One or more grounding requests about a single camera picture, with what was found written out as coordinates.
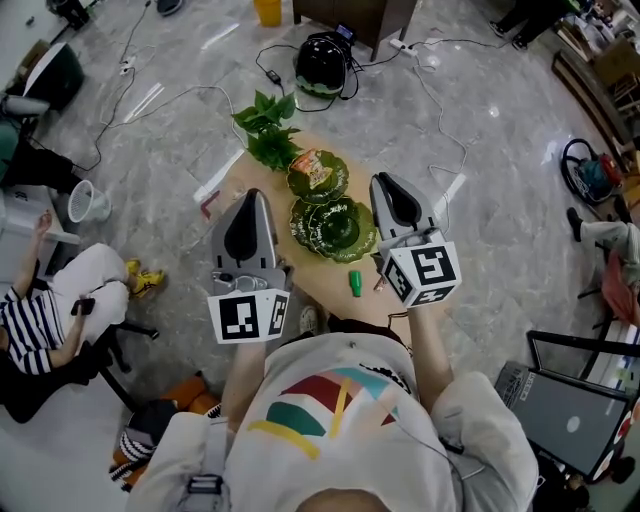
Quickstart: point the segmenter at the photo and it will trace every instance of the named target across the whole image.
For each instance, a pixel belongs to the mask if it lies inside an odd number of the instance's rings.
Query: cabinet
[[[380,41],[400,30],[401,41],[407,34],[417,0],[293,0],[293,20],[302,16],[335,28],[344,23],[356,33],[358,41],[373,48],[371,60],[378,55]]]

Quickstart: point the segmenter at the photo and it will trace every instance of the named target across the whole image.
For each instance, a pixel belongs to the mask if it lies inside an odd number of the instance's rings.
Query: power strip
[[[414,50],[413,48],[409,48],[409,45],[400,41],[400,39],[392,39],[389,41],[389,44],[393,46],[396,50],[400,50],[405,55],[409,57],[415,57],[418,55],[418,50]]]

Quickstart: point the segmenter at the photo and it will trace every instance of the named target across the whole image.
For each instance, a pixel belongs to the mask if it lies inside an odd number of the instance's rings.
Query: wooden table
[[[308,133],[299,133],[295,143],[304,149],[324,149],[340,157],[349,168],[349,188],[347,194],[355,201],[371,208],[369,183],[372,174],[359,162],[349,158],[344,151],[335,148],[325,140]],[[296,198],[287,187],[286,176],[255,160],[249,153],[242,155],[229,170],[220,194],[221,206],[228,207],[233,201],[233,190],[257,188],[269,200],[273,222],[278,235],[276,250],[289,265],[294,267],[293,282],[316,300],[321,306],[339,318],[353,318],[374,325],[385,326],[388,315],[400,313],[404,307],[390,285],[382,291],[374,292],[379,279],[375,264],[365,255],[358,262],[348,265],[338,264],[309,252],[299,245],[289,229],[290,210]],[[359,270],[362,274],[362,297],[353,297],[349,286],[349,271]],[[430,306],[441,310],[440,306]],[[409,322],[406,318],[393,320],[393,330],[410,344]]]

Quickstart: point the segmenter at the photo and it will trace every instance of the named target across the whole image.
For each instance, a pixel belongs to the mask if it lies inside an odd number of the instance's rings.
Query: green plate
[[[298,199],[291,207],[291,218],[289,219],[289,226],[291,227],[293,237],[300,245],[315,254],[317,254],[318,251],[314,249],[309,239],[311,236],[309,220],[316,208],[317,206],[315,204],[305,203],[301,199]]]
[[[347,190],[349,185],[349,169],[347,165],[329,151],[317,151],[320,163],[333,169],[333,172],[324,182],[311,189],[309,177],[303,172],[289,168],[287,183],[291,191],[305,203],[326,204],[338,199]]]
[[[350,197],[318,206],[311,215],[309,230],[316,251],[338,263],[362,259],[377,241],[371,211]]]

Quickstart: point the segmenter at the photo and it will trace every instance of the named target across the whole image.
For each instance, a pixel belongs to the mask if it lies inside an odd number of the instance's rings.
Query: gray floor
[[[144,112],[193,85],[225,88],[238,110],[252,103],[255,89],[278,93],[255,65],[257,52],[281,42],[299,45],[321,30],[313,24],[293,26],[290,2],[284,4],[284,23],[276,29],[260,27],[248,1],[186,0],[186,8],[166,19],[152,6],[133,37],[129,53],[137,52],[136,80],[114,122],[122,122],[156,83],[166,89]],[[486,19],[500,17],[507,7],[495,0],[419,2],[407,41],[446,37],[500,44]],[[93,139],[101,120],[108,120],[130,81],[118,75],[118,60],[141,12],[140,0],[108,0],[95,8],[95,22],[71,39],[87,79],[68,109],[51,116],[42,142],[84,167],[96,161]],[[233,32],[203,49],[234,23],[239,26]],[[292,119],[371,171],[391,170],[408,178],[434,205],[442,205],[443,190],[449,190],[448,238],[456,242],[463,284],[442,334],[457,371],[477,369],[495,378],[505,360],[527,360],[528,329],[587,334],[599,315],[598,299],[578,304],[575,298],[593,269],[569,238],[564,211],[575,200],[561,181],[557,159],[574,136],[603,146],[550,70],[552,53],[545,41],[555,44],[553,37],[547,34],[527,53],[510,45],[419,47],[423,63],[429,56],[439,61],[434,72],[422,74],[445,108],[445,130],[468,146],[464,178],[428,172],[429,164],[457,170],[462,151],[440,134],[439,109],[408,57],[360,73],[360,92],[353,100]],[[379,59],[393,52],[385,42]],[[274,49],[262,60],[283,76],[288,91],[293,89],[293,53]],[[358,46],[354,55],[364,64],[369,50]],[[299,98],[305,108],[322,105]],[[170,276],[162,293],[131,306],[132,318],[162,332],[155,342],[126,340],[134,366],[127,380],[138,395],[153,396],[196,369],[217,390],[226,377],[232,349],[215,343],[205,302],[217,213],[208,222],[193,194],[240,147],[226,99],[217,90],[186,94],[148,118],[107,130],[100,141],[102,163],[89,178],[109,194],[113,214],[105,224],[79,227],[84,245],[104,241],[124,256],[141,257],[148,267],[165,268]],[[300,291],[296,297],[288,333],[297,330],[297,312],[309,300]]]

